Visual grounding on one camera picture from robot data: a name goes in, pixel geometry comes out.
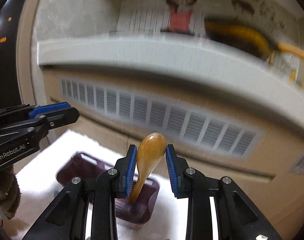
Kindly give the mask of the purple plastic utensil holder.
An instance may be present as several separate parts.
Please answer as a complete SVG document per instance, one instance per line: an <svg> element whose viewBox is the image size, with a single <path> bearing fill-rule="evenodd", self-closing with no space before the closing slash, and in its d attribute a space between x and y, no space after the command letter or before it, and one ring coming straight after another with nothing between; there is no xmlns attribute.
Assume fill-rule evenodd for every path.
<svg viewBox="0 0 304 240"><path fill-rule="evenodd" d="M56 179L59 184L65 186L74 177L94 178L111 168L113 165L85 152L76 152L57 172ZM116 199L117 221L132 228L147 223L153 213L159 189L159 183L155 179L148 178L135 204L129 204L127 199Z"/></svg>

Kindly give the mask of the white textured towel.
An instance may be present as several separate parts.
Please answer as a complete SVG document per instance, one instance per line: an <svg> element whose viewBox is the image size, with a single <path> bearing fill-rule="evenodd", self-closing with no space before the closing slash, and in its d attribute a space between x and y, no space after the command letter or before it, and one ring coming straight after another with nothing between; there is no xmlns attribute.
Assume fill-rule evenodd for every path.
<svg viewBox="0 0 304 240"><path fill-rule="evenodd" d="M5 220L3 228L10 239L22 239L55 195L63 188L56 174L76 152L85 152L114 165L122 155L91 138L68 130L53 144L35 156L16 175L21 191L20 205L13 219ZM159 185L150 220L139 226L117 220L119 239L185 239L188 200L176 199L168 179L152 174Z"/></svg>

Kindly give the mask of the brown wooden spoon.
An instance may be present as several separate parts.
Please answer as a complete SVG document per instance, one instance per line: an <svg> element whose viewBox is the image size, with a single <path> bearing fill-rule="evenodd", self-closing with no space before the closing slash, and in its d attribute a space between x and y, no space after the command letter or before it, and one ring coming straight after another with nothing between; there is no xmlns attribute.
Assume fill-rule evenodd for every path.
<svg viewBox="0 0 304 240"><path fill-rule="evenodd" d="M128 197L129 204L136 203L146 179L163 158L166 146L161 133L151 133L141 141L136 155L138 179Z"/></svg>

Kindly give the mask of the grey ventilation grille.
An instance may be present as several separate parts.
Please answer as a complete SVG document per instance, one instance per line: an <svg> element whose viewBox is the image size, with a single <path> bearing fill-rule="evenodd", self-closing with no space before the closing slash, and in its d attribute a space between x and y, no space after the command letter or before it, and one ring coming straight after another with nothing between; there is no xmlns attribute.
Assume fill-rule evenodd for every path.
<svg viewBox="0 0 304 240"><path fill-rule="evenodd" d="M263 139L258 128L206 108L69 77L60 78L59 83L63 98L97 114L213 154L246 159Z"/></svg>

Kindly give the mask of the child drawing paper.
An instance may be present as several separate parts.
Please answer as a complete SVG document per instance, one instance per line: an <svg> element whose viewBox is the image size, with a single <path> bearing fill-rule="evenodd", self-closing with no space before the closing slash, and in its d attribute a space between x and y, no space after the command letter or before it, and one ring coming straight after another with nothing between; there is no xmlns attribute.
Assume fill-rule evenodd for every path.
<svg viewBox="0 0 304 240"><path fill-rule="evenodd" d="M288 14L267 0L122 0L117 31L205 36L210 19L239 22L275 35Z"/></svg>

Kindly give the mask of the brown hand brush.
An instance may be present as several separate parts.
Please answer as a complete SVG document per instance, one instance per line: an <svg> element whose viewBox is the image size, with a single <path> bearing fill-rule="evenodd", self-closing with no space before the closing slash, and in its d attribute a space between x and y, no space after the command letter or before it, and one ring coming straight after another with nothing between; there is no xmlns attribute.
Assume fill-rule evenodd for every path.
<svg viewBox="0 0 304 240"><path fill-rule="evenodd" d="M245 51L257 58L267 60L273 52L290 53L304 60L304 50L277 43L256 28L222 19L205 20L207 36L219 43Z"/></svg>

